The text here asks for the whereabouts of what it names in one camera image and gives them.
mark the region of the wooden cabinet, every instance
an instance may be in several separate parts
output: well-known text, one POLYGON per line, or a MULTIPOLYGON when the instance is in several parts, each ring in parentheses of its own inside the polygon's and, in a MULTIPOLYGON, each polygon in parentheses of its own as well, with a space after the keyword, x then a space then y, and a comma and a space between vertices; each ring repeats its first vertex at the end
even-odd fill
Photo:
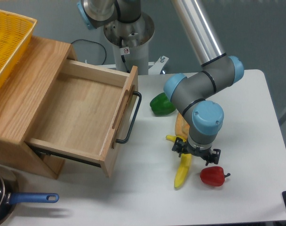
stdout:
POLYGON ((57 178, 70 158, 113 171, 135 104, 131 73, 76 61, 71 44, 32 37, 0 89, 0 164, 57 178))

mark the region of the red bell pepper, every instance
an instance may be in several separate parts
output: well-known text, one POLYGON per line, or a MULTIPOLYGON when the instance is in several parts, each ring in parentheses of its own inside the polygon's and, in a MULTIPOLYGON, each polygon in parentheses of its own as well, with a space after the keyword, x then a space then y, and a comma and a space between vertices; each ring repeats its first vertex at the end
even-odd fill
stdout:
POLYGON ((230 176, 224 174, 223 168, 220 166, 212 166, 204 168, 200 173, 200 179, 207 185, 219 187, 224 184, 225 178, 230 176))

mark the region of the green bell pepper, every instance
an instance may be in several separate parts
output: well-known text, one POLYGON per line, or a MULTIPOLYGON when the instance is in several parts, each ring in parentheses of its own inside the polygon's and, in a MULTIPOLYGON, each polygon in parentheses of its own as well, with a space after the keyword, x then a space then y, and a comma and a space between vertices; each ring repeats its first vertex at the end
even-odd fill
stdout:
POLYGON ((175 111, 175 107, 169 101, 165 93, 160 93, 150 102, 150 107, 155 116, 165 116, 175 111))

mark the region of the open drawer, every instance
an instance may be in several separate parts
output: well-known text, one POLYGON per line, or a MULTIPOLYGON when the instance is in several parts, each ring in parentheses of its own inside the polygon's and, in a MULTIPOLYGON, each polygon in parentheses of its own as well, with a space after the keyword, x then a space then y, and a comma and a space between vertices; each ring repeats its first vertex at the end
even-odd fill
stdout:
POLYGON ((110 176, 117 142, 129 134, 136 91, 137 67, 128 74, 67 59, 25 143, 36 153, 98 166, 110 176))

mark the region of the blue pan handle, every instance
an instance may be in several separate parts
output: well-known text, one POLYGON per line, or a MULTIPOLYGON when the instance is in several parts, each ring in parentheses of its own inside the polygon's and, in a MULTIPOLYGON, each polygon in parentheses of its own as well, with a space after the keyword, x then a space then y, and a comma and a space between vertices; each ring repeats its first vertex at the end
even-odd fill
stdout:
POLYGON ((11 193, 8 203, 14 205, 20 202, 55 203, 59 200, 56 193, 11 193))

